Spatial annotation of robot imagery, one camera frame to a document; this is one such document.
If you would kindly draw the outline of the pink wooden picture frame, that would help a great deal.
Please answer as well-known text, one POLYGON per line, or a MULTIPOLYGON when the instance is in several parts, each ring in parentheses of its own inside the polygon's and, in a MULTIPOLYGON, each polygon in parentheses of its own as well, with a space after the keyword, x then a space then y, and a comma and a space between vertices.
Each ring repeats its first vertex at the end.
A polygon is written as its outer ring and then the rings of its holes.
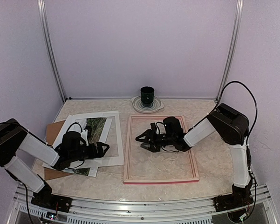
POLYGON ((151 180, 134 180, 130 179, 130 162, 131 162, 131 142, 132 142, 132 126, 134 121, 148 121, 148 120, 163 120, 168 116, 165 115, 130 115, 128 119, 128 130, 127 130, 127 140, 126 140, 126 149, 125 149, 125 159, 124 159, 124 174, 123 174, 123 183, 132 184, 132 185, 158 185, 158 184, 178 184, 178 183, 191 183, 199 181, 198 167, 196 164, 196 159, 194 153, 191 150, 188 150, 185 155, 188 159, 190 169, 189 173, 192 174, 192 177, 183 178, 183 179, 151 179, 151 180))

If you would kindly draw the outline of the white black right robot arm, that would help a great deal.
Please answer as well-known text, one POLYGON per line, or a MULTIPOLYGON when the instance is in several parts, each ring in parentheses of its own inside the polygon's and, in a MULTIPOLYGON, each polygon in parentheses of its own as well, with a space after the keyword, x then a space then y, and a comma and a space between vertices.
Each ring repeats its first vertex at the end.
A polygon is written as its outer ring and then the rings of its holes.
POLYGON ((229 203, 233 207, 239 207, 247 200, 247 193, 253 182, 249 171, 249 120, 244 114, 222 103, 186 133, 176 117, 167 117, 161 124, 164 126, 164 133, 159 131, 157 123, 151 123, 150 129, 135 138, 142 148, 156 153, 162 147, 174 146, 177 151, 186 152, 217 132, 229 146, 233 162, 233 193, 229 196, 229 203))

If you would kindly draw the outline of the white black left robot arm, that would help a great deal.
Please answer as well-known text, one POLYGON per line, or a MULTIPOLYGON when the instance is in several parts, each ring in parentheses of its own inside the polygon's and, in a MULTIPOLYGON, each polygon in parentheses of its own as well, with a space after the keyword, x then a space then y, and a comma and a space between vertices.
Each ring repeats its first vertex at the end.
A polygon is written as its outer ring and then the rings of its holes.
POLYGON ((87 130, 67 130, 61 143, 53 147, 15 119, 0 122, 0 167, 30 188, 37 194, 38 201, 50 208, 56 203, 51 187, 17 156, 17 152, 26 152, 57 171, 70 169, 73 162, 84 163, 86 160, 102 158, 109 150, 108 144, 88 143, 87 137, 83 136, 87 133, 87 130))

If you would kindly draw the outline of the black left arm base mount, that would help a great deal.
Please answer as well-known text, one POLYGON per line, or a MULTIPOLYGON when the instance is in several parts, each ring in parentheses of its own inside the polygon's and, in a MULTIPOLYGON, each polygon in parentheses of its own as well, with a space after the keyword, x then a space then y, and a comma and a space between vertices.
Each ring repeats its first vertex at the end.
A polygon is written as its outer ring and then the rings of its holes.
POLYGON ((51 194, 49 196, 33 196, 31 204, 37 205, 46 209, 55 210, 57 212, 69 213, 72 198, 51 194))

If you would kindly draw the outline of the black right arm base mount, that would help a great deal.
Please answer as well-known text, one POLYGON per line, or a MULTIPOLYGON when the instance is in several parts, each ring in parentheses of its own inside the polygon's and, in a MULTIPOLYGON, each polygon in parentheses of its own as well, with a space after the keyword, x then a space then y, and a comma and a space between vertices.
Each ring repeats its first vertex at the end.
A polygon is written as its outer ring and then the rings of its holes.
POLYGON ((252 204, 254 200, 252 196, 243 198, 241 195, 228 194, 214 197, 213 202, 216 212, 221 212, 252 204))

